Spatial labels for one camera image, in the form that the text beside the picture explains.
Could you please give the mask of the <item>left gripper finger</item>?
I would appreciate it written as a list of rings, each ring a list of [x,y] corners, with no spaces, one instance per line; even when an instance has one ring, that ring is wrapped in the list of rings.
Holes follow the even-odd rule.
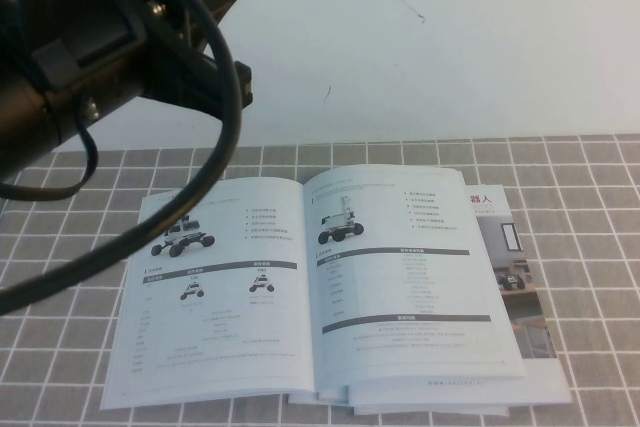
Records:
[[[234,67],[236,69],[240,85],[242,107],[246,108],[253,102],[252,70],[248,65],[240,61],[235,61]]]

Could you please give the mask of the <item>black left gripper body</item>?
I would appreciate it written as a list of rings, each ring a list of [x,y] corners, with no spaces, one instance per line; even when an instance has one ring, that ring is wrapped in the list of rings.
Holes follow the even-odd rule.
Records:
[[[153,55],[141,97],[207,115],[222,115],[221,78],[216,62],[204,54],[198,57],[207,66],[206,76],[212,91],[196,78],[192,69],[167,55]]]

